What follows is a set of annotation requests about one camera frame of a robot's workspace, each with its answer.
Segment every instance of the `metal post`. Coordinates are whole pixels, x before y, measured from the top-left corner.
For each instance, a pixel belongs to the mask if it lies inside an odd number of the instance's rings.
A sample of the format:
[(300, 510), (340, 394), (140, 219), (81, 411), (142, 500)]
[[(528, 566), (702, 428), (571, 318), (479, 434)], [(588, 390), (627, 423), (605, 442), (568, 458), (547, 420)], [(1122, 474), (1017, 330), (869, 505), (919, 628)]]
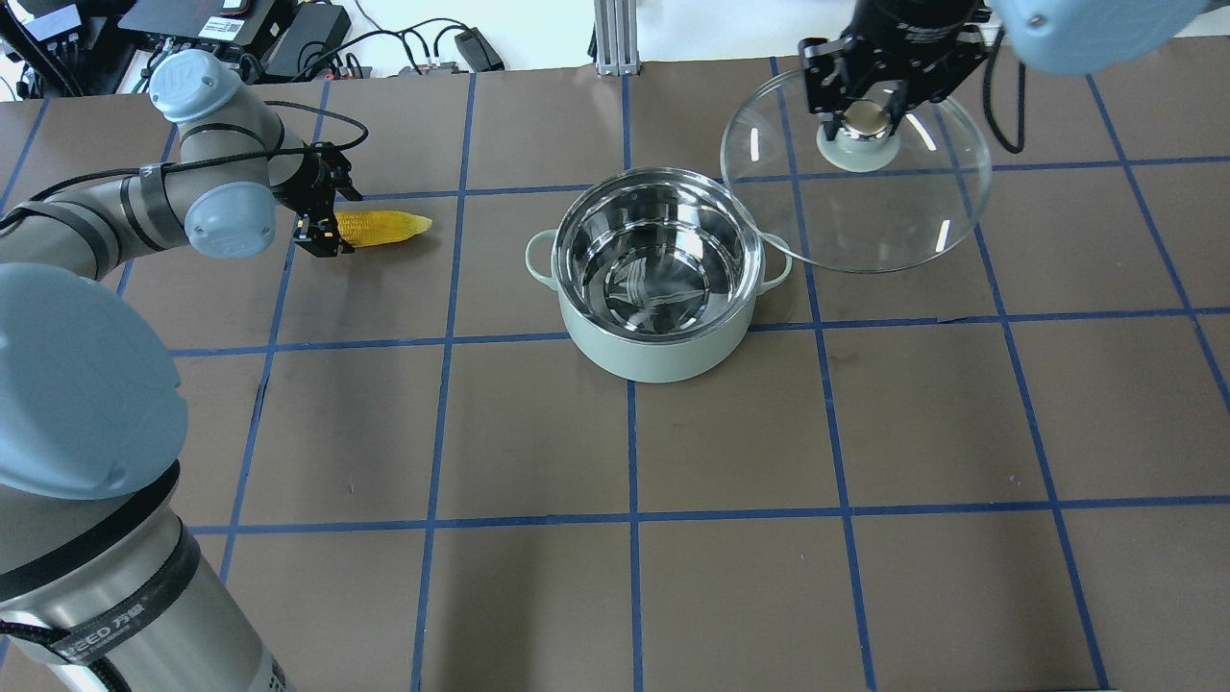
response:
[(594, 0), (594, 64), (600, 75), (641, 73), (636, 49), (636, 0)]

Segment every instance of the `glass lid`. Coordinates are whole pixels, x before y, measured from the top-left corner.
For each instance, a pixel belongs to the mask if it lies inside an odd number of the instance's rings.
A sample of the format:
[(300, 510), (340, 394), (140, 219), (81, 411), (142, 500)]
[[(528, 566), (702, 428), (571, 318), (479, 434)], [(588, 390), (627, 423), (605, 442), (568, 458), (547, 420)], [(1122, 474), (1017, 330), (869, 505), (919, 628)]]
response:
[(910, 111), (891, 133), (891, 87), (850, 106), (831, 140), (808, 109), (802, 70), (765, 82), (727, 124), (727, 187), (763, 232), (797, 238), (800, 258), (887, 272), (937, 257), (973, 230), (990, 193), (982, 133), (952, 98)]

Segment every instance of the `cable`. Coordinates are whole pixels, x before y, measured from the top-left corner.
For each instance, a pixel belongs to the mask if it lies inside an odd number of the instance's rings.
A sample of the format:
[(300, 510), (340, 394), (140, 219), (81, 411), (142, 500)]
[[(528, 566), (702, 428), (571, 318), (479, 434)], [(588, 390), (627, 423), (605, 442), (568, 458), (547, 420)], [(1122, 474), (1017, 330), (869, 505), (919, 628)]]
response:
[(9, 6), (9, 0), (0, 0), (0, 34), (12, 45), (12, 48), (26, 59), (36, 74), (43, 77), (52, 77), (52, 86), (66, 96), (81, 96), (81, 85), (76, 77), (68, 73), (64, 65), (57, 64), (55, 59), (48, 55), (44, 49), (34, 42), (34, 38), (26, 29), (25, 25), (17, 21)]
[[(22, 642), (30, 642), (31, 644), (38, 644), (44, 649), (50, 649), (57, 642), (63, 639), (69, 633), (62, 629), (50, 629), (47, 627), (0, 621), (0, 634), (7, 634), (16, 639), (21, 639)], [(98, 659), (87, 667), (90, 672), (98, 678), (98, 682), (102, 683), (102, 688), (107, 692), (132, 692), (132, 687), (124, 682), (123, 676), (119, 675), (114, 664), (112, 664), (108, 659)]]
[(411, 52), (410, 44), (406, 43), (406, 39), (405, 39), (405, 34), (408, 33), (413, 28), (418, 28), (418, 25), (403, 28), (400, 32), (399, 31), (387, 31), (387, 29), (378, 28), (378, 29), (369, 31), (367, 33), (360, 33), (359, 36), (357, 36), (357, 37), (347, 41), (346, 43), (338, 45), (337, 48), (333, 48), (332, 50), (327, 50), (325, 53), (321, 53), (320, 57), (316, 58), (316, 60), (314, 63), (309, 64), (306, 68), (304, 68), (303, 70), (300, 70), (299, 74), (296, 74), (295, 76), (290, 77), (290, 81), (301, 81), (309, 74), (314, 74), (314, 73), (316, 73), (316, 71), (319, 71), (321, 69), (321, 64), (320, 64), (321, 60), (332, 60), (342, 50), (346, 50), (347, 48), (354, 45), (355, 43), (359, 43), (360, 41), (365, 41), (368, 38), (371, 38), (373, 36), (392, 36), (392, 37), (397, 38), (399, 41), (401, 41), (402, 47), (406, 49), (406, 57), (410, 58), (411, 66), (415, 68), (416, 73), (423, 74), (423, 70), (419, 69), (418, 63), (415, 61), (415, 54), (413, 54), (413, 52)]
[(354, 0), (354, 6), (359, 9), (359, 14), (363, 15), (363, 18), (368, 20), (369, 25), (379, 28), (380, 31), (385, 31), (385, 27), (378, 25), (376, 21), (373, 20), (370, 15), (368, 15), (368, 11), (363, 9), (363, 2), (359, 2), (359, 0)]
[(465, 25), (449, 25), (442, 28), (440, 32), (435, 34), (435, 41), (432, 42), (432, 49), (437, 58), (440, 57), (440, 39), (444, 38), (445, 33), (453, 31), (454, 28), (460, 28), (461, 31), (470, 31), (470, 27)]
[[(236, 161), (248, 161), (248, 160), (252, 160), (252, 159), (272, 159), (273, 156), (285, 156), (285, 155), (289, 155), (289, 154), (319, 154), (323, 149), (331, 149), (331, 150), (336, 150), (336, 151), (346, 151), (348, 149), (353, 149), (353, 147), (358, 146), (359, 144), (363, 144), (363, 141), (367, 140), (368, 135), (371, 134), (371, 130), (369, 130), (365, 124), (363, 124), (362, 122), (359, 122), (359, 120), (357, 120), (357, 119), (354, 119), (354, 118), (352, 118), (349, 116), (343, 116), (341, 113), (335, 113), (332, 111), (326, 111), (323, 108), (316, 108), (315, 106), (304, 106), (303, 103), (292, 103), (289, 101), (266, 101), (264, 103), (267, 106), (277, 106), (277, 107), (283, 107), (283, 108), (295, 108), (295, 109), (299, 109), (299, 111), (308, 111), (309, 113), (316, 113), (316, 114), (320, 114), (320, 116), (325, 116), (325, 117), (328, 117), (328, 118), (342, 120), (342, 122), (344, 122), (347, 124), (357, 127), (359, 129), (359, 135), (355, 136), (354, 139), (347, 141), (346, 144), (330, 144), (330, 145), (325, 146), (323, 143), (321, 143), (321, 145), (295, 146), (295, 147), (292, 147), (292, 149), (267, 149), (264, 151), (251, 151), (251, 152), (247, 152), (247, 154), (232, 154), (230, 156), (218, 156), (215, 159), (203, 159), (200, 161), (191, 161), (191, 162), (187, 162), (187, 163), (171, 163), (170, 166), (166, 166), (166, 168), (165, 168), (166, 172), (170, 173), (170, 172), (192, 171), (192, 170), (198, 170), (198, 168), (208, 168), (208, 167), (213, 167), (213, 166), (221, 166), (221, 165), (225, 165), (225, 163), (234, 163)], [(42, 202), (43, 199), (47, 199), (52, 194), (55, 194), (57, 192), (59, 192), (62, 189), (65, 189), (68, 187), (73, 187), (74, 184), (80, 184), (82, 182), (92, 182), (95, 179), (102, 179), (102, 178), (107, 178), (107, 177), (118, 177), (118, 176), (127, 176), (127, 175), (140, 175), (140, 172), (141, 172), (140, 168), (112, 168), (112, 170), (108, 170), (108, 171), (98, 171), (98, 172), (92, 172), (92, 173), (86, 173), (86, 175), (79, 175), (76, 177), (70, 177), (68, 179), (62, 179), (60, 182), (57, 182), (55, 184), (53, 184), (53, 186), (50, 186), (50, 187), (48, 187), (46, 189), (42, 189), (38, 193), (36, 193), (36, 194), (32, 194), (30, 197), (30, 199), (32, 202)]]
[(1004, 43), (1004, 27), (995, 33), (995, 43), (991, 44), (990, 55), (986, 57), (986, 68), (983, 70), (983, 113), (986, 114), (986, 124), (991, 128), (995, 140), (1011, 154), (1020, 154), (1025, 150), (1025, 63), (1018, 63), (1016, 73), (1016, 144), (1004, 136), (999, 122), (995, 120), (995, 112), (991, 107), (991, 77), (995, 73), (995, 60), (999, 58), (1000, 45)]
[[(247, 65), (247, 76), (244, 76), (244, 65)], [(239, 57), (239, 76), (244, 80), (244, 84), (256, 84), (264, 76), (264, 68), (261, 66), (261, 60), (251, 53), (245, 52)]]

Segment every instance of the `pot handle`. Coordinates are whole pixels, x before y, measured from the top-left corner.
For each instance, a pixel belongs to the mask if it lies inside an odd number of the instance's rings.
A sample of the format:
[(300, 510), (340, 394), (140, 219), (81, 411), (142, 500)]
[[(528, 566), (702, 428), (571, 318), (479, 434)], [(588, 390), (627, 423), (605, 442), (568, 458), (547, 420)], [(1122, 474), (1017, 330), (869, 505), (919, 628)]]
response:
[[(786, 245), (786, 241), (782, 240), (780, 236), (776, 236), (776, 235), (774, 235), (771, 232), (761, 232), (760, 235), (761, 235), (761, 237), (768, 237), (769, 238), (769, 245), (772, 245), (774, 247), (777, 247), (779, 250), (782, 246), (788, 247), (788, 245)], [(765, 291), (772, 290), (774, 288), (777, 288), (779, 285), (781, 285), (782, 281), (786, 280), (786, 277), (790, 275), (790, 269), (792, 269), (793, 267), (795, 267), (795, 258), (791, 257), (790, 253), (787, 252), (786, 253), (786, 268), (781, 269), (781, 273), (777, 274), (776, 278), (771, 278), (769, 280), (761, 281), (760, 283), (760, 289), (756, 290), (756, 295), (763, 295)]]
[(545, 240), (555, 240), (555, 236), (556, 236), (557, 232), (560, 232), (560, 231), (556, 230), (556, 229), (554, 229), (554, 227), (539, 231), (539, 232), (536, 232), (534, 235), (534, 237), (530, 237), (529, 242), (525, 243), (525, 268), (529, 269), (530, 275), (533, 275), (534, 278), (539, 279), (539, 281), (542, 285), (546, 285), (551, 290), (560, 290), (560, 283), (552, 275), (546, 275), (546, 274), (539, 273), (539, 270), (536, 268), (534, 268), (534, 259), (533, 259), (533, 257), (530, 254), (534, 253), (534, 247), (536, 247), (538, 245), (541, 245), (542, 241), (545, 241)]

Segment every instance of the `stainless steel pot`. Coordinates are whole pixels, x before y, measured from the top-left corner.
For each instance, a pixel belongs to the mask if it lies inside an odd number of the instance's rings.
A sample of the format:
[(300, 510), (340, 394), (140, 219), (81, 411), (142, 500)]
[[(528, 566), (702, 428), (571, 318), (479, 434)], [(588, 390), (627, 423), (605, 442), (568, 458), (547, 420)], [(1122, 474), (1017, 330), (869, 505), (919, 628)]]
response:
[[(550, 275), (530, 259), (547, 240)], [(787, 257), (781, 275), (764, 280), (764, 246), (747, 209), (717, 182), (670, 167), (633, 168), (589, 188), (558, 230), (530, 240), (525, 265), (558, 294), (578, 348), (638, 382), (686, 380), (720, 364), (743, 339), (756, 295), (791, 270)]]

